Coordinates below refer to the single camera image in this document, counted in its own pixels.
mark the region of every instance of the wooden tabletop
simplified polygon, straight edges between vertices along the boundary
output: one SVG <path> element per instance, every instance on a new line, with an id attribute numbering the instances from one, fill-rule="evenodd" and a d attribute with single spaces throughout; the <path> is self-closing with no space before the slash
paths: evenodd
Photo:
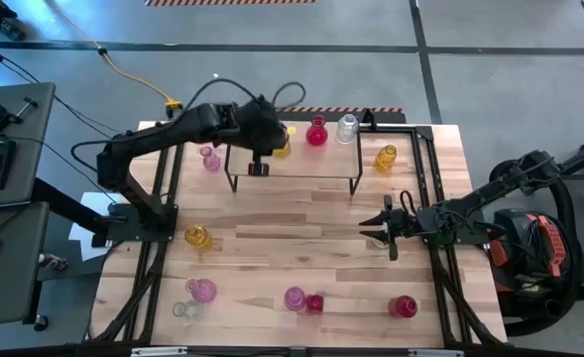
<path id="1" fill-rule="evenodd" d="M 350 144 L 340 144 L 335 140 L 338 123 L 325 123 L 329 133 L 327 142 L 319 147 L 307 143 L 305 133 L 310 122 L 285 122 L 290 133 L 292 153 L 285 158 L 263 157 L 263 163 L 270 166 L 271 177 L 297 178 L 341 178 L 352 179 L 360 174 L 358 166 L 357 139 Z M 232 147 L 228 161 L 231 176 L 246 176 L 252 163 L 252 151 Z"/>
<path id="2" fill-rule="evenodd" d="M 142 122 L 140 128 L 151 125 Z M 446 198 L 470 192 L 458 127 L 433 126 L 433 133 Z M 373 160 L 388 144 L 398 148 L 398 158 L 389 174 L 378 174 Z M 165 263 L 153 344 L 443 346 L 426 247 L 417 238 L 399 238 L 400 257 L 391 262 L 388 251 L 358 234 L 358 223 L 378 214 L 384 194 L 397 198 L 408 189 L 419 205 L 406 135 L 362 135 L 364 174 L 353 197 L 348 180 L 338 178 L 241 178 L 237 193 L 232 193 L 222 170 L 204 169 L 199 148 L 187 144 L 183 154 L 177 233 Z M 427 158 L 425 146 L 421 148 Z M 225 159 L 225 148 L 215 153 Z M 153 153 L 131 165 L 148 191 L 158 156 Z M 424 166 L 429 174 L 426 159 Z M 165 187 L 169 177 L 165 175 Z M 429 196 L 434 200 L 432 190 Z M 183 240 L 185 227 L 192 223 L 208 228 L 212 251 L 200 253 Z M 492 333 L 506 340 L 487 257 L 471 246 L 456 250 L 466 299 Z M 93 307 L 94 334 L 104 330 L 129 297 L 139 251 L 139 243 L 125 243 L 107 259 Z M 174 317 L 173 305 L 190 300 L 185 282 L 203 278 L 218 288 L 203 318 L 188 322 Z M 283 296 L 292 286 L 324 295 L 324 314 L 287 310 Z M 414 318 L 388 315 L 388 301 L 401 295 L 416 299 L 419 312 Z M 456 308 L 448 301 L 453 332 L 460 338 Z M 141 311 L 146 305 L 145 298 Z M 138 332 L 144 313 L 139 315 Z"/>

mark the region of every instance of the yellow glass bottle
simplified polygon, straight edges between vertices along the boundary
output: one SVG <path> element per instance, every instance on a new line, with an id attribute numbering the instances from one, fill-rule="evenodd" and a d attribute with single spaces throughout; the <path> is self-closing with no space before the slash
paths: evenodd
<path id="1" fill-rule="evenodd" d="M 290 145 L 290 140 L 288 140 L 282 149 L 275 149 L 272 155 L 276 158 L 286 158 L 292 153 L 292 146 Z"/>
<path id="2" fill-rule="evenodd" d="M 380 151 L 380 154 L 375 158 L 375 163 L 373 163 L 373 168 L 378 173 L 387 173 L 398 155 L 398 150 L 393 145 L 387 145 Z"/>
<path id="3" fill-rule="evenodd" d="M 207 229 L 200 224 L 193 224 L 186 228 L 185 241 L 200 250 L 207 250 L 212 247 L 212 240 Z"/>

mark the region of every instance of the white paper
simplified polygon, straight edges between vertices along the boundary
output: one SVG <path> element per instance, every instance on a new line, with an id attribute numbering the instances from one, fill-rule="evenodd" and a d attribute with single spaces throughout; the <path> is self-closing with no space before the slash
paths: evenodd
<path id="1" fill-rule="evenodd" d="M 118 193 L 109 193 L 109 197 L 113 198 L 116 202 L 120 203 L 123 201 L 122 195 Z M 104 193 L 102 192 L 85 192 L 82 194 L 82 200 L 80 203 L 82 205 L 93 209 L 98 214 L 108 215 L 109 214 L 109 204 L 113 203 Z M 93 248 L 91 247 L 91 240 L 93 239 L 93 232 L 88 231 L 79 225 L 73 223 L 71 226 L 71 231 L 69 232 L 69 240 L 80 241 L 80 252 L 82 255 L 82 262 L 89 259 L 105 255 L 108 251 L 108 247 L 104 248 Z"/>

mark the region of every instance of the gray floor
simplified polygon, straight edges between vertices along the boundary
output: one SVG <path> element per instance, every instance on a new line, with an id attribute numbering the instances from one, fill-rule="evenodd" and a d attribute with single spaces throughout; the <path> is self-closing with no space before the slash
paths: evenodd
<path id="1" fill-rule="evenodd" d="M 41 0 L 7 1 L 29 27 L 30 41 L 82 41 Z M 99 41 L 216 45 L 414 46 L 408 0 L 318 0 L 313 5 L 146 8 L 142 0 L 58 0 Z M 575 0 L 419 0 L 429 46 L 584 48 L 584 12 Z M 118 129 L 163 118 L 162 98 L 114 73 L 93 51 L 1 50 L 58 95 L 94 119 Z M 430 123 L 417 54 L 111 52 L 126 70 L 187 100 L 215 74 L 270 94 L 287 80 L 308 91 L 307 105 L 402 106 L 410 123 Z M 566 158 L 584 142 L 584 57 L 431 56 L 444 124 L 460 126 L 473 185 L 493 165 L 543 149 Z M 22 79 L 0 65 L 0 85 Z M 243 100 L 219 85 L 201 100 Z M 55 105 L 47 142 L 68 157 L 70 143 L 99 139 Z M 83 154 L 90 158 L 95 150 Z M 44 151 L 39 176 L 80 198 L 92 186 Z M 584 204 L 584 184 L 573 187 Z M 549 210 L 548 197 L 513 197 L 499 206 Z M 53 218 L 46 246 L 77 261 L 66 243 L 68 223 Z M 52 325 L 36 333 L 0 325 L 0 348 L 80 340 L 96 277 L 45 285 L 41 311 Z M 584 353 L 584 302 L 557 325 L 514 338 L 516 345 Z"/>

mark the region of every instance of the hazard stripe tape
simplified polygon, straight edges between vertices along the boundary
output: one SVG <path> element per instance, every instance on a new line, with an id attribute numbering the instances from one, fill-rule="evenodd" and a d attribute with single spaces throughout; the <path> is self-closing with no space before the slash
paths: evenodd
<path id="1" fill-rule="evenodd" d="M 317 0 L 145 0 L 146 6 L 311 4 Z"/>
<path id="2" fill-rule="evenodd" d="M 365 107 L 291 107 L 278 109 L 280 113 L 308 113 L 308 112 L 325 112 L 325 113 L 360 113 Z M 393 107 L 374 107 L 368 108 L 376 113 L 402 113 L 402 108 Z"/>

